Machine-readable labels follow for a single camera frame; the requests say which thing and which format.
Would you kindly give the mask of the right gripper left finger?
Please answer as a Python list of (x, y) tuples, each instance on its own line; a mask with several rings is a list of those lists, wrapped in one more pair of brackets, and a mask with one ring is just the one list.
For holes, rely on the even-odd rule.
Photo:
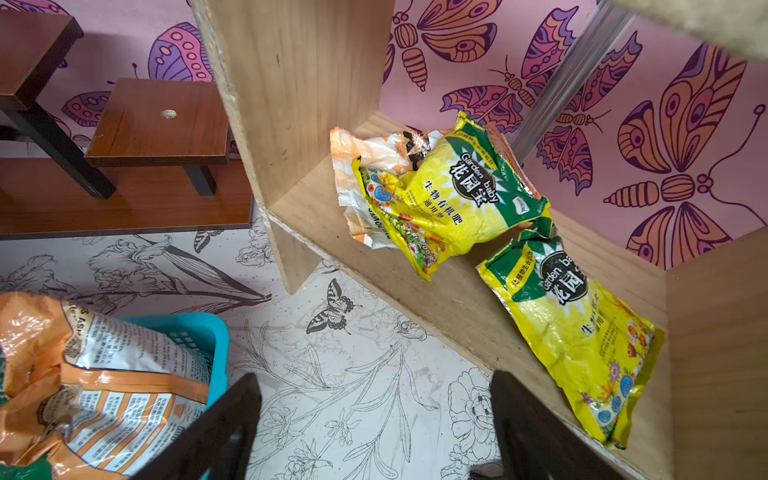
[(243, 479), (260, 420), (257, 376), (248, 373), (134, 479)]

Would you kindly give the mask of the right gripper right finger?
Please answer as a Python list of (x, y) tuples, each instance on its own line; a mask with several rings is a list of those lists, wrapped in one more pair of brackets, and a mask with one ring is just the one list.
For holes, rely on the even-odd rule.
[(503, 479), (621, 477), (513, 374), (494, 371), (489, 392)]

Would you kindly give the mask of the orange white fertilizer bag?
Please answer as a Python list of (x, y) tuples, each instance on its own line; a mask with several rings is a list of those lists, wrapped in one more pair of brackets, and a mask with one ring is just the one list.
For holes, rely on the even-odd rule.
[(1, 463), (124, 479), (205, 411), (211, 358), (174, 337), (28, 293), (1, 297)]

